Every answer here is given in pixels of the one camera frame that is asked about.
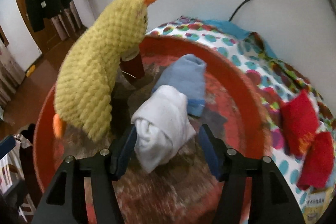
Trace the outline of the red sock with gold print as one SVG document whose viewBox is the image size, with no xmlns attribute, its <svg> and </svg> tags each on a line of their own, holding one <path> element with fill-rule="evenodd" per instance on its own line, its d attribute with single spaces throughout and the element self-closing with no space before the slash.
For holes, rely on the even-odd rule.
<svg viewBox="0 0 336 224">
<path fill-rule="evenodd" d="M 280 107 L 281 128 L 289 152 L 297 157 L 307 154 L 318 129 L 318 118 L 307 91 Z"/>
</svg>

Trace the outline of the yellow plush duck toy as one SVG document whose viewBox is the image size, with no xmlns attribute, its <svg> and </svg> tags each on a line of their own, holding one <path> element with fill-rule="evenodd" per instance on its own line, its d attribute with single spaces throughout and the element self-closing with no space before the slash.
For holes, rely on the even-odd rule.
<svg viewBox="0 0 336 224">
<path fill-rule="evenodd" d="M 61 139 L 68 125 L 93 142 L 110 132 L 111 94 L 121 56 L 139 46 L 148 26 L 147 8 L 157 0 L 114 0 L 68 51 L 55 85 L 52 121 Z"/>
</svg>

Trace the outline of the round red tray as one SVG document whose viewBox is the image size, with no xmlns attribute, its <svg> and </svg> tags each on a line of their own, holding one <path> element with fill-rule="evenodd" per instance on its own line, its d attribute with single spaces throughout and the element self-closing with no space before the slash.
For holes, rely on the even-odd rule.
<svg viewBox="0 0 336 224">
<path fill-rule="evenodd" d="M 151 95 L 158 78 L 171 63 L 188 53 L 207 64 L 206 105 L 195 128 L 207 124 L 217 138 L 247 157 L 259 158 L 270 147 L 266 109 L 253 82 L 228 58 L 201 44 L 174 37 L 148 36 L 140 45 L 145 76 L 131 82 L 117 75 L 112 93 L 113 124 L 127 118 Z M 73 127 L 63 139 L 52 130 L 54 92 L 45 99 L 34 133 L 34 168 L 41 190 L 47 189 L 56 170 L 68 155 L 84 158 L 108 147 L 111 137 L 98 143 Z M 113 184 L 126 223 L 210 223 L 222 192 L 222 183 L 210 174 L 203 152 L 191 140 L 152 173 L 145 173 L 132 157 L 126 174 Z"/>
</svg>

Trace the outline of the white sock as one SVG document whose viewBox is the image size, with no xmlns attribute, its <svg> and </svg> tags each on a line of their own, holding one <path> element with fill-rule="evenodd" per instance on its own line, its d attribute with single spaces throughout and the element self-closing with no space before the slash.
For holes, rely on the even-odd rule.
<svg viewBox="0 0 336 224">
<path fill-rule="evenodd" d="M 162 85 L 133 114 L 137 159 L 146 173 L 168 163 L 196 135 L 187 115 L 187 96 Z"/>
</svg>

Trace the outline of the light blue sock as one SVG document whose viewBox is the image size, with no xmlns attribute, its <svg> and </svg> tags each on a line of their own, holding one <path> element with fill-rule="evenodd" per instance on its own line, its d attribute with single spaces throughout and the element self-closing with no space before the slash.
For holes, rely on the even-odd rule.
<svg viewBox="0 0 336 224">
<path fill-rule="evenodd" d="M 200 117 L 205 107 L 207 63 L 193 54 L 187 54 L 169 65 L 152 89 L 155 92 L 162 85 L 169 85 L 187 96 L 187 113 Z"/>
</svg>

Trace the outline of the yellow medicine box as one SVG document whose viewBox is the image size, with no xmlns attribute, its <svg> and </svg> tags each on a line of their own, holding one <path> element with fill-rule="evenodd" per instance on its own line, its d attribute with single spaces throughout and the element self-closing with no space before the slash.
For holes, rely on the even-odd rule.
<svg viewBox="0 0 336 224">
<path fill-rule="evenodd" d="M 320 219 L 333 198 L 334 189 L 332 187 L 313 190 L 309 195 L 303 217 L 305 223 L 314 224 Z"/>
</svg>

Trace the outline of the colourful polka dot bedsheet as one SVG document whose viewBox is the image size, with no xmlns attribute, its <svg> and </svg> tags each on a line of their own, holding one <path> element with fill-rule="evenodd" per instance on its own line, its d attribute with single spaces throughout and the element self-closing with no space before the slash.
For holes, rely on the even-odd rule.
<svg viewBox="0 0 336 224">
<path fill-rule="evenodd" d="M 272 158 L 294 191 L 299 207 L 304 211 L 312 187 L 301 190 L 295 186 L 301 174 L 304 159 L 289 155 L 280 130 L 280 104 L 296 97 L 306 89 L 318 116 L 317 132 L 330 131 L 335 138 L 335 117 L 325 105 L 322 96 L 308 79 L 289 64 L 279 60 L 268 44 L 256 32 L 245 31 L 230 22 L 199 20 L 181 16 L 148 32 L 151 36 L 176 36 L 208 46 L 222 54 L 245 73 L 261 93 L 261 102 L 267 109 L 267 121 L 272 134 Z M 335 193 L 335 172 L 326 186 Z"/>
</svg>

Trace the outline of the plain red sock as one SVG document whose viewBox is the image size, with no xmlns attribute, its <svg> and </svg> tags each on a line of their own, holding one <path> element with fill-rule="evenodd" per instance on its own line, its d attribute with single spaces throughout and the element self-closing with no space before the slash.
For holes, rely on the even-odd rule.
<svg viewBox="0 0 336 224">
<path fill-rule="evenodd" d="M 316 135 L 305 157 L 297 187 L 307 190 L 311 186 L 324 188 L 334 166 L 333 138 L 329 132 Z"/>
</svg>

